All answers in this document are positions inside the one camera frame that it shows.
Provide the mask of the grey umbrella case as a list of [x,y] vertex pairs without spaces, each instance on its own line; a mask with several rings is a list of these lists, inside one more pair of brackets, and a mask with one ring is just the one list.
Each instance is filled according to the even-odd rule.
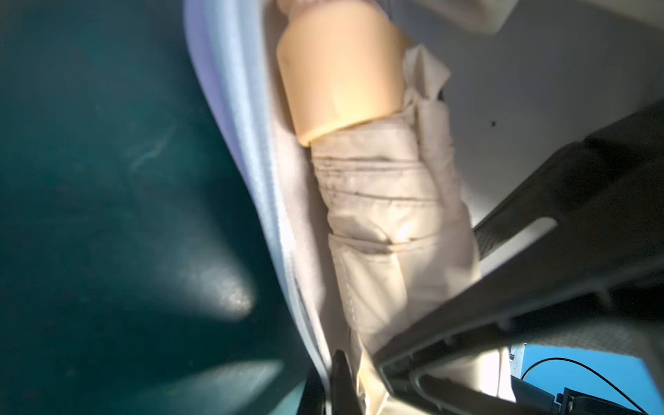
[[[559,145],[663,100],[663,33],[574,1],[528,1],[496,36],[472,35],[411,1],[386,1],[396,24],[451,69],[446,98],[474,222]],[[323,203],[290,133],[268,1],[188,1],[196,75],[252,197],[277,278],[316,372],[341,328],[330,289]]]

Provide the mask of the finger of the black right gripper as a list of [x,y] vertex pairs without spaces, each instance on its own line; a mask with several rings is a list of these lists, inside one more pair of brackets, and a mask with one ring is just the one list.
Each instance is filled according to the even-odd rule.
[[435,414],[534,408],[432,376],[439,365],[606,323],[663,382],[663,105],[557,151],[475,229],[487,256],[533,221],[554,229],[375,356],[387,391]]

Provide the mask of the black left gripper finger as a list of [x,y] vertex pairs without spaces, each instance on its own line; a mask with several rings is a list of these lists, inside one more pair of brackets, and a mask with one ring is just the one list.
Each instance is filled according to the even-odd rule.
[[329,381],[330,390],[325,392],[320,375],[310,371],[297,415],[363,414],[347,356],[341,350],[333,355]]

